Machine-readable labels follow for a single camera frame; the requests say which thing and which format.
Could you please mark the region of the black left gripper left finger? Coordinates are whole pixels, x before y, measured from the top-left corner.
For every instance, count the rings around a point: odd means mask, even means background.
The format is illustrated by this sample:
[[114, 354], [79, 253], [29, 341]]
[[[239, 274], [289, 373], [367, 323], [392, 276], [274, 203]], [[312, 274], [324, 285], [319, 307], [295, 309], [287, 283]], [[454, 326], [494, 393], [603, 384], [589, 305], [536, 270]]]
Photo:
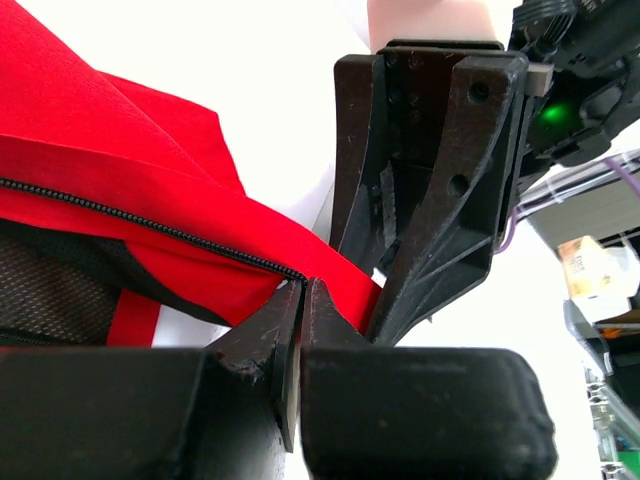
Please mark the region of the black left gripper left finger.
[[204, 348], [1, 354], [5, 479], [280, 479], [303, 286]]

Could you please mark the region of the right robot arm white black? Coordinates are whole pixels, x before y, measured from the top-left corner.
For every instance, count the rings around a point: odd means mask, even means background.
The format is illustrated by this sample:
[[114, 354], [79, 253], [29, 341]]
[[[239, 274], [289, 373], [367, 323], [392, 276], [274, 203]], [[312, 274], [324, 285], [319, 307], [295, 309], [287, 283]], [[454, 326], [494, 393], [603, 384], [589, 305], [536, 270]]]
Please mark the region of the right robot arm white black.
[[488, 275], [519, 195], [639, 117], [635, 1], [523, 1], [506, 40], [399, 30], [334, 67], [330, 245], [386, 282], [363, 326], [397, 343]]

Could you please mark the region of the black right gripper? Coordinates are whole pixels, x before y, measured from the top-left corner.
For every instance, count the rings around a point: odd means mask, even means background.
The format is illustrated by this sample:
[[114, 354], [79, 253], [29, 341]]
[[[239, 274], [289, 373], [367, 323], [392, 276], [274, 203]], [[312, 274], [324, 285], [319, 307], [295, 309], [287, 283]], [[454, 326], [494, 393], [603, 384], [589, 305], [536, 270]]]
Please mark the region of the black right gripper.
[[488, 276], [510, 215], [531, 116], [531, 64], [497, 42], [389, 42], [334, 66], [329, 244], [361, 270], [397, 252], [390, 165], [434, 165], [367, 328], [395, 345]]

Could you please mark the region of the red hooded jacket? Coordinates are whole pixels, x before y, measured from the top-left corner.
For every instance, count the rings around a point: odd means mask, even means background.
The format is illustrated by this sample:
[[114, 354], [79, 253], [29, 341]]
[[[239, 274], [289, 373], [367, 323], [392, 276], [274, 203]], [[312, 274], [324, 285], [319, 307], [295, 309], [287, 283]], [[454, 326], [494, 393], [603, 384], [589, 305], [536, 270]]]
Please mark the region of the red hooded jacket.
[[234, 327], [287, 280], [324, 281], [364, 332], [371, 276], [249, 198], [217, 114], [94, 69], [1, 5], [1, 311], [52, 339], [148, 347], [167, 309]]

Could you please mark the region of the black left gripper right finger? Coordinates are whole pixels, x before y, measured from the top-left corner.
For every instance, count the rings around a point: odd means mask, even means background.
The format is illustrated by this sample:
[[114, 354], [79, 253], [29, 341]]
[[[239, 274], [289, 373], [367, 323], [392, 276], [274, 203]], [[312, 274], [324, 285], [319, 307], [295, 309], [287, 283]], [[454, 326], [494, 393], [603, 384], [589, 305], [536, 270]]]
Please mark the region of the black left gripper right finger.
[[554, 423], [521, 355], [374, 345], [319, 279], [305, 292], [300, 375], [314, 479], [547, 479], [556, 467]]

